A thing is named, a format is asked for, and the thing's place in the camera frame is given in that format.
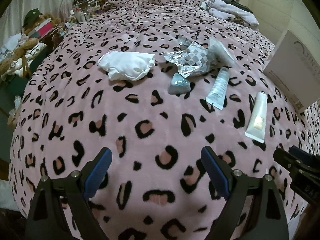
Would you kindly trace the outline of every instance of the toy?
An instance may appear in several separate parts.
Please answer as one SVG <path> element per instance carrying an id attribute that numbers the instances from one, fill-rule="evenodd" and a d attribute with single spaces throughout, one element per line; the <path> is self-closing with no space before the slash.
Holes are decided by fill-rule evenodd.
<path id="1" fill-rule="evenodd" d="M 14 51 L 12 52 L 12 55 L 6 59 L 0 64 L 0 75 L 5 73 L 11 66 L 11 63 L 13 61 L 17 61 L 19 58 L 22 58 L 23 62 L 23 76 L 27 75 L 27 72 L 31 76 L 31 72 L 29 70 L 28 64 L 26 64 L 27 59 L 24 56 L 26 54 L 26 51 L 33 48 L 38 44 L 39 40 L 37 38 L 31 38 L 28 39 L 25 43 L 22 45 L 16 47 Z"/>

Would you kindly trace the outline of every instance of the cream tube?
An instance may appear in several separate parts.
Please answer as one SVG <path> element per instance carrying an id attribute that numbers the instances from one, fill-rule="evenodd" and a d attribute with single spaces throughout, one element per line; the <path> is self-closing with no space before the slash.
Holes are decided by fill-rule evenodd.
<path id="1" fill-rule="evenodd" d="M 251 118 L 245 135 L 260 143 L 264 143 L 267 118 L 267 95 L 260 91 L 257 93 Z"/>
<path id="2" fill-rule="evenodd" d="M 220 69 L 216 81 L 213 87 L 206 97 L 205 101 L 214 107 L 222 110 L 224 104 L 224 98 L 226 96 L 228 82 L 229 82 L 230 71 L 229 69 L 223 67 Z"/>

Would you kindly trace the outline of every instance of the silver foil packet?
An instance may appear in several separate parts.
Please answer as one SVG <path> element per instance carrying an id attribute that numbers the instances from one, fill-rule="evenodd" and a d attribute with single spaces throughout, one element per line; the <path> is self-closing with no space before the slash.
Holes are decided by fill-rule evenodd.
<path id="1" fill-rule="evenodd" d="M 164 52 L 162 55 L 167 61 L 177 65 L 179 74 L 184 78 L 207 73 L 217 64 L 213 51 L 182 35 L 177 40 L 182 51 Z"/>

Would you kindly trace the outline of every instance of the metal screw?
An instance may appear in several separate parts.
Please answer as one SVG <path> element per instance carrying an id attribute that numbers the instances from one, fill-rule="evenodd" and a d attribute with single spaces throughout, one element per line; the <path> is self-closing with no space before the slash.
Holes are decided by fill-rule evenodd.
<path id="1" fill-rule="evenodd" d="M 272 181 L 272 176 L 267 174 L 264 176 L 267 181 Z"/>
<path id="2" fill-rule="evenodd" d="M 48 176 L 44 175 L 41 177 L 41 181 L 46 182 L 48 180 Z"/>
<path id="3" fill-rule="evenodd" d="M 234 170 L 233 174 L 236 175 L 237 177 L 240 177 L 242 175 L 242 171 L 240 170 Z"/>
<path id="4" fill-rule="evenodd" d="M 71 177 L 76 178 L 80 175 L 80 171 L 73 171 L 71 172 Z"/>

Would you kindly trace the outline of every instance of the pink leopard print bedding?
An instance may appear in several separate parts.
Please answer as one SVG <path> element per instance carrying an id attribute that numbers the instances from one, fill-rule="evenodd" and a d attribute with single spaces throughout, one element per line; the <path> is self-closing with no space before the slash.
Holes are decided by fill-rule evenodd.
<path id="1" fill-rule="evenodd" d="M 273 152 L 296 145 L 318 154 L 319 107 L 296 114 L 261 72 L 274 45 L 257 31 L 210 16 L 199 8 L 202 1 L 111 0 L 108 12 L 75 25 L 38 67 L 25 89 L 9 167 L 25 216 L 42 175 L 66 177 L 108 147 L 113 161 L 89 206 L 110 240 L 204 239 L 225 204 L 200 161 L 207 145 L 233 169 L 271 174 L 288 221 L 302 213 L 305 202 L 293 197 L 289 173 Z M 190 78 L 185 95 L 167 93 L 177 69 L 161 52 L 179 50 L 179 34 L 206 48 L 214 36 L 237 59 L 222 111 L 205 101 L 217 70 Z M 137 82 L 110 82 L 97 61 L 111 50 L 154 53 L 156 66 Z M 268 94 L 263 144 L 244 136 L 261 90 Z M 68 200 L 62 203 L 79 238 Z"/>

